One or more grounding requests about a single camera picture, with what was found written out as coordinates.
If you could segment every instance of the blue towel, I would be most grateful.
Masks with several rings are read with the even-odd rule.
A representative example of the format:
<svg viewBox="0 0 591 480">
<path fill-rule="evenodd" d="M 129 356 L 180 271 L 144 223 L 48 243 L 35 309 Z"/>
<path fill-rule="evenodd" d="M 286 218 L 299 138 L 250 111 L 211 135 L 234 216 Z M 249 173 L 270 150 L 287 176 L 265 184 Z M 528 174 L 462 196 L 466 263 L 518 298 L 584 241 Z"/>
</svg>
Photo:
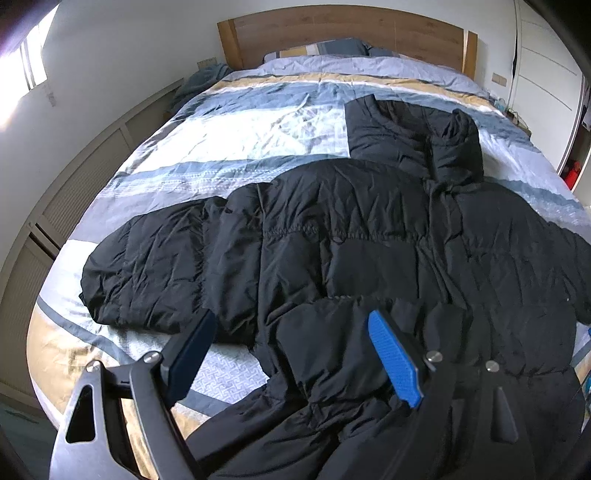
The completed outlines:
<svg viewBox="0 0 591 480">
<path fill-rule="evenodd" d="M 213 87 L 217 82 L 232 72 L 233 70 L 225 63 L 218 63 L 193 73 L 174 94 L 168 111 L 172 115 L 175 115 L 191 98 Z"/>
</svg>

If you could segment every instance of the light switch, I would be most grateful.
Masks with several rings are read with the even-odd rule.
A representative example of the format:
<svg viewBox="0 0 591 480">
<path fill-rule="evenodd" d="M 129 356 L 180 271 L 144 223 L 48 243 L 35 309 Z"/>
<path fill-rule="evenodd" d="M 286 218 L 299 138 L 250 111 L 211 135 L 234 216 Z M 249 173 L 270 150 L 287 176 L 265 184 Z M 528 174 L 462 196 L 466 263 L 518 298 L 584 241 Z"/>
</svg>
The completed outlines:
<svg viewBox="0 0 591 480">
<path fill-rule="evenodd" d="M 495 82 L 495 83 L 498 83 L 502 87 L 506 87 L 507 86 L 507 79 L 505 77 L 502 77 L 498 73 L 493 73 L 492 74 L 492 81 Z"/>
</svg>

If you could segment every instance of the wall socket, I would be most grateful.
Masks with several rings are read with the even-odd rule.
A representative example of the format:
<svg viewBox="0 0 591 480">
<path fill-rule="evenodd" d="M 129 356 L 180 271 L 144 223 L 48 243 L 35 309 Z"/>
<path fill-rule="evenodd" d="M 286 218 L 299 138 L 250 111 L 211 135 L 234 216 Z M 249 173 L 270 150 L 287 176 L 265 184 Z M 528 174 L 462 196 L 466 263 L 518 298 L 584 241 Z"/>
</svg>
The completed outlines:
<svg viewBox="0 0 591 480">
<path fill-rule="evenodd" d="M 507 79 L 505 77 L 502 77 L 498 73 L 493 73 L 492 74 L 492 81 L 495 82 L 495 83 L 498 83 L 502 87 L 506 87 L 507 86 Z"/>
<path fill-rule="evenodd" d="M 202 61 L 198 61 L 197 62 L 197 68 L 199 70 L 204 69 L 206 67 L 211 67 L 212 65 L 216 65 L 217 64 L 217 58 L 216 57 L 211 57 L 210 59 L 205 59 Z"/>
</svg>

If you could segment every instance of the blue gripper pad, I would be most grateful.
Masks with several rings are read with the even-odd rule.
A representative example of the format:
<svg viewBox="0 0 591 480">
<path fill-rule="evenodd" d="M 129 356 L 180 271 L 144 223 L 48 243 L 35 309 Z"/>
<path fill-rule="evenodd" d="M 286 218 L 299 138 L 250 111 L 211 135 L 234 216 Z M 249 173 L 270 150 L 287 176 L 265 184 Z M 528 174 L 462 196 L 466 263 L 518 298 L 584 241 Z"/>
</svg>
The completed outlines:
<svg viewBox="0 0 591 480">
<path fill-rule="evenodd" d="M 396 395 L 406 400 L 412 408 L 417 407 L 423 399 L 417 366 L 392 327 L 377 310 L 369 314 L 368 330 L 369 338 L 390 377 Z"/>
</svg>

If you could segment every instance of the bed sheet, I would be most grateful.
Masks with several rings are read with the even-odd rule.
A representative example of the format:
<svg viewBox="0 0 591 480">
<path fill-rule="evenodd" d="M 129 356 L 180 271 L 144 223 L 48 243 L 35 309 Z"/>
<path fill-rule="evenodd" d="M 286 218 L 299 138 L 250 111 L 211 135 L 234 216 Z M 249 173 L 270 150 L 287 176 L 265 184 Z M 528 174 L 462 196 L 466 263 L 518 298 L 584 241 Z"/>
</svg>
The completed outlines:
<svg viewBox="0 0 591 480">
<path fill-rule="evenodd" d="M 234 72 L 188 102 L 121 165 L 57 257 L 35 305 L 27 356 L 38 397 L 54 424 L 91 359 L 107 366 L 159 350 L 166 335 L 98 325 L 78 295 L 96 245 L 135 215 L 212 195 L 312 161 L 348 158 L 344 105 L 365 95 L 468 113 L 479 128 L 486 181 L 522 196 L 546 220 L 591 242 L 591 220 L 551 164 L 476 83 L 405 58 L 295 57 Z M 577 326 L 573 366 L 591 367 L 587 327 Z M 213 345 L 174 415 L 187 436 L 210 416 L 265 384 L 244 347 Z M 154 477 L 133 409 L 128 430 L 142 473 Z"/>
</svg>

